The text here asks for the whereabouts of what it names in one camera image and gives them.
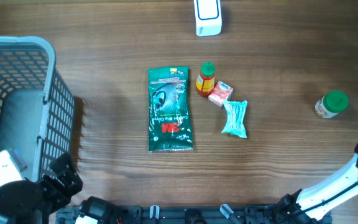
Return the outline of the red bottle green cap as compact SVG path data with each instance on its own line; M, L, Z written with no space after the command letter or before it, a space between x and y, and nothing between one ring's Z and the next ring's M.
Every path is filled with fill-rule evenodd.
M203 97L208 97L215 86L215 66L212 62L202 64L196 79L196 91Z

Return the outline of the light teal packet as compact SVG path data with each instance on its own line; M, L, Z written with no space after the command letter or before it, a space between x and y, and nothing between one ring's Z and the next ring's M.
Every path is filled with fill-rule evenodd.
M227 112L227 121L221 131L226 134L233 134L240 138L247 138L246 128L244 126L244 117L246 115L247 100L244 101L223 101L223 106Z

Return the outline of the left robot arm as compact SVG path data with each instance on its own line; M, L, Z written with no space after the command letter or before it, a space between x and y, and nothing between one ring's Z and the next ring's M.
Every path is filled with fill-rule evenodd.
M0 187L0 223L48 223L51 214L82 191L83 181L71 155L62 154L48 167L56 174L55 179L43 175L36 182L17 180Z

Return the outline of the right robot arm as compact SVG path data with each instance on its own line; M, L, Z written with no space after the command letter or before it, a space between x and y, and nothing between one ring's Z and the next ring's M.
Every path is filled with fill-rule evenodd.
M284 196L273 209L275 223L318 223L333 208L358 195L358 143L351 160L322 182Z

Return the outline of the green 3M gloves packet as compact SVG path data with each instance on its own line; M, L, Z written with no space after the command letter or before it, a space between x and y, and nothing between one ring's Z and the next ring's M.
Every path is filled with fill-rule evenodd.
M192 150L188 79L188 67L148 70L150 152Z

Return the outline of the pink tissue pack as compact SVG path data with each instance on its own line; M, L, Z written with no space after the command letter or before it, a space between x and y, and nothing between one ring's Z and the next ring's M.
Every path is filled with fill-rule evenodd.
M208 100L221 108L225 100L230 100L233 91L233 87L218 81L213 91L208 95Z

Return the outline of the green lid jar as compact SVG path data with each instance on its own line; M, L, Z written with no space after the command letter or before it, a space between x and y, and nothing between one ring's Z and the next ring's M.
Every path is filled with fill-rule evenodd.
M318 116L329 119L345 111L348 106L348 96L341 90L333 90L318 100L314 108Z

